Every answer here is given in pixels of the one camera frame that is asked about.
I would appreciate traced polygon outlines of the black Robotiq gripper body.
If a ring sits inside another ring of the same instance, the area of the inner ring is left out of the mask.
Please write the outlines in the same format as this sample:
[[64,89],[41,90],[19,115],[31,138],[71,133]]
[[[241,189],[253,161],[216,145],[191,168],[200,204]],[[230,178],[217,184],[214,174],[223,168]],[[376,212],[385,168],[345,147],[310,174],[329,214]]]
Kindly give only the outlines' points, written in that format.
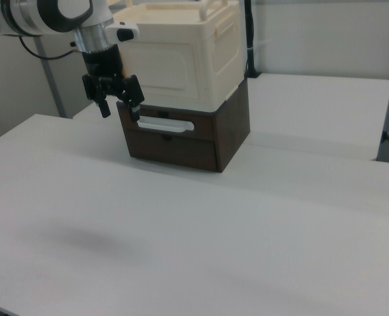
[[118,45],[113,45],[103,51],[82,53],[82,56],[88,71],[82,78],[89,76],[124,78]]

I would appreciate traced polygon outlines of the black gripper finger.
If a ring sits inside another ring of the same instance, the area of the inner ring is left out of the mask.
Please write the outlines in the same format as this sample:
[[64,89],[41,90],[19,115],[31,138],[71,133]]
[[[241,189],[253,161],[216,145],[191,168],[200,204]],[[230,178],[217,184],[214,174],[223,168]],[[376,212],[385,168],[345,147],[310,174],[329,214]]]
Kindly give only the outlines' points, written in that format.
[[111,115],[111,111],[106,101],[107,94],[105,93],[105,89],[102,86],[100,79],[98,77],[85,74],[82,77],[82,81],[86,97],[96,103],[103,118],[109,117]]
[[120,100],[121,107],[128,110],[132,122],[137,122],[140,119],[140,104],[145,100],[138,77],[133,74],[125,78],[119,78],[117,84],[117,97]]

